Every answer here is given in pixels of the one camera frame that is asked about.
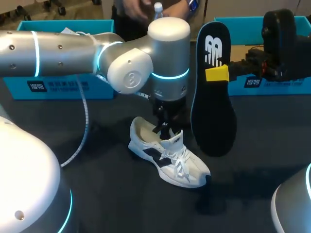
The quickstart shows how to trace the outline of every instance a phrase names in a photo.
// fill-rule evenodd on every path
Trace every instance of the white cable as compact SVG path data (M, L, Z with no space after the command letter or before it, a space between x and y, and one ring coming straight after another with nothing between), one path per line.
M101 52L100 49L99 49L100 48L99 45L101 45L101 44L90 33L76 32L76 34L78 34L78 35L82 34L82 35L89 36L93 40L93 43L94 43L94 45L96 47L96 53L94 55L94 62L93 62L93 74L96 74L97 73L97 66L98 66L97 58L99 57L99 53Z
M104 81L105 83L109 84L108 80L107 80L104 76L102 76L102 75L100 75L100 74L97 74L96 77L99 78L100 80ZM136 92L136 93L134 93L134 95L143 97L143 98L145 98L145 99L149 99L149 98L150 98L150 96L148 96L148 95L145 94L145 93L141 93L141 92Z
M86 104L86 98L84 96L83 88L82 88L81 82L79 80L79 75L77 75L77 83L79 86L79 90L80 90L80 94L81 94L82 102L83 102L83 106L84 106L84 111L85 111L85 115L86 115L86 127L84 130L84 135L83 135L82 141L80 143L80 146L78 147L76 152L67 161L65 161L63 164L60 165L61 167L68 165L79 154L82 147L84 146L84 143L86 142L88 129L89 129L89 126L88 126L89 125L89 118L88 118L88 109L87 109L87 104Z

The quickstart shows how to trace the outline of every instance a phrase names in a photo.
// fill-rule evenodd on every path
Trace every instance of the white sneaker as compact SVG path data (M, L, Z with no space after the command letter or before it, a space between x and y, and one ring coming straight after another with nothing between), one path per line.
M141 117L133 120L128 148L153 163L162 179L176 186L198 188L206 184L209 168L183 144L183 131L161 140L155 126Z

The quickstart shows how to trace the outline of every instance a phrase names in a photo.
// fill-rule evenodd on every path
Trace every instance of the black cable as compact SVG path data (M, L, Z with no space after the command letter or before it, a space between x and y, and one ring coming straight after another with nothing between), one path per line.
M299 0L298 4L297 4L297 6L296 6L296 10L295 10L294 16L296 16L296 14L297 14L297 11L298 11L298 8L299 8L299 5L300 5L300 2L301 2L301 0Z
M205 0L205 5L204 5L204 14L203 14L204 19L205 19L205 17L206 17L207 3L208 3L208 0Z
M259 47L263 47L263 45L256 45L256 46L252 47L250 50L255 49L255 48L259 48Z

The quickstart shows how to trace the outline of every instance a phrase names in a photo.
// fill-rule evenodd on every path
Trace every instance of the wristwatch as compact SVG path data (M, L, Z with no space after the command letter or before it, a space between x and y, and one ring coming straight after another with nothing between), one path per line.
M199 0L186 0L191 13L194 13L199 7Z

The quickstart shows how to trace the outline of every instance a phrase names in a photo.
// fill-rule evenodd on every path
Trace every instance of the bottle cap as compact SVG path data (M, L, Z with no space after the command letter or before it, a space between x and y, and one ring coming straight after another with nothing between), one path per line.
M156 2L155 3L155 12L156 13L161 13L163 11L162 3Z

